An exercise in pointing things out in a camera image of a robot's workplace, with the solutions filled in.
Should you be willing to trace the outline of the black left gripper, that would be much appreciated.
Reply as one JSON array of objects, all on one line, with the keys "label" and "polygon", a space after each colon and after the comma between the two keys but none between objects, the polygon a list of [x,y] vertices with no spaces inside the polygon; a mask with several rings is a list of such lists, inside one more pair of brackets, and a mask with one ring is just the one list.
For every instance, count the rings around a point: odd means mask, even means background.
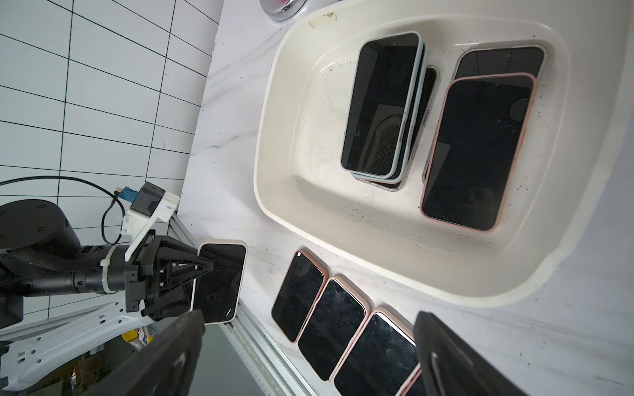
[{"label": "black left gripper", "polygon": [[125,266],[126,311],[153,321],[177,318],[191,309],[194,280],[214,266],[193,247],[149,233]]}]

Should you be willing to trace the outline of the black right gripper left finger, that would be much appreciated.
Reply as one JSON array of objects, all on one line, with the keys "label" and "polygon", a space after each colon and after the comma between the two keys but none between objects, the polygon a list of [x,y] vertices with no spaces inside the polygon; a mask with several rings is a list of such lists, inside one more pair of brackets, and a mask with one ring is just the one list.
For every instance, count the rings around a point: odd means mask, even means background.
[{"label": "black right gripper left finger", "polygon": [[90,395],[187,395],[205,332],[199,310],[180,315],[148,346],[97,383]]}]

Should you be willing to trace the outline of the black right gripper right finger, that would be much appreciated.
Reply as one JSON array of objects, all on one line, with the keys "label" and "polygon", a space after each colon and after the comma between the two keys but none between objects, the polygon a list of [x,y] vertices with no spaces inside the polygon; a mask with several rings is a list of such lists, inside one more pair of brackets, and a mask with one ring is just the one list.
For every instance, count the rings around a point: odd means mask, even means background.
[{"label": "black right gripper right finger", "polygon": [[427,395],[525,394],[433,313],[418,313],[414,341]]}]

